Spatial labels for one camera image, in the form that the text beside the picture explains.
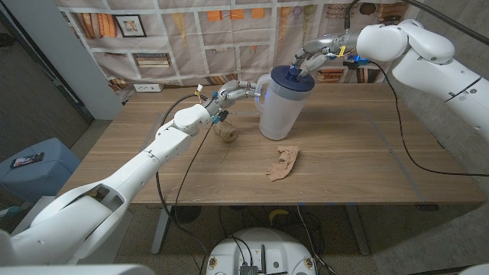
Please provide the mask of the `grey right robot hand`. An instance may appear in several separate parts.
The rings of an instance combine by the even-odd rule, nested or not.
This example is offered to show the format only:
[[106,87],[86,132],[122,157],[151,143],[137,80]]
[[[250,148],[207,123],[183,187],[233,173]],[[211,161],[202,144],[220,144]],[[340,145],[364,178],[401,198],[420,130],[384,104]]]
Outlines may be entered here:
[[299,69],[304,60],[309,60],[319,53],[300,71],[298,77],[302,78],[311,71],[318,69],[328,58],[344,56],[354,51],[359,34],[359,31],[346,31],[344,33],[326,34],[305,42],[295,53],[291,67]]

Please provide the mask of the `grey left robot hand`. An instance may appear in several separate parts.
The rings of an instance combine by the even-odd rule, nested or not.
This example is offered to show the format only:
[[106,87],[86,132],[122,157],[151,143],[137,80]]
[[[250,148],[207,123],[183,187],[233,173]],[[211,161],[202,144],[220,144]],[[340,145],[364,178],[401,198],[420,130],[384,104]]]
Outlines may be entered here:
[[234,105],[236,101],[256,98],[261,93],[261,88],[258,88],[255,82],[232,80],[221,86],[217,91],[217,95],[214,95],[212,99],[206,102],[204,107],[211,116],[215,116],[220,111]]

